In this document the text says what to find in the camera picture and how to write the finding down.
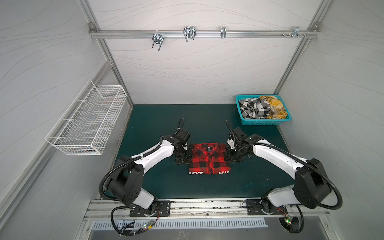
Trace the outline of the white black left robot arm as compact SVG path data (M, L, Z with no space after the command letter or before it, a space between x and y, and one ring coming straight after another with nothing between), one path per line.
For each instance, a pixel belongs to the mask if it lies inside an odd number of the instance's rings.
M187 145L191 134L179 128L173 135L161 137L158 144L152 148L131 157L119 158L116 166L101 183L102 190L113 195L115 201L125 206L137 205L152 211L157 199L143 189L145 174L162 160L174 156L184 160L188 156Z

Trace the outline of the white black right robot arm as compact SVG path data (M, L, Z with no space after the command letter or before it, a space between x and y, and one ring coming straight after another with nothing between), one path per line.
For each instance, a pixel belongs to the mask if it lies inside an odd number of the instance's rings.
M246 135L240 128L230 130L227 141L230 146L227 159L241 162L246 157L259 157L288 174L294 183L274 188L262 196L262 210L270 215L286 205L302 205L308 209L319 207L333 191L322 163L316 159L299 158L271 144L263 137Z

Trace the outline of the red black plaid shirt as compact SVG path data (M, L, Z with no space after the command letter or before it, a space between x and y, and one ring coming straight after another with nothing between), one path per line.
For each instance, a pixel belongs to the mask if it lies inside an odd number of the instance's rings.
M231 172L225 144L191 144L188 146L188 153L191 156L190 175L224 175Z

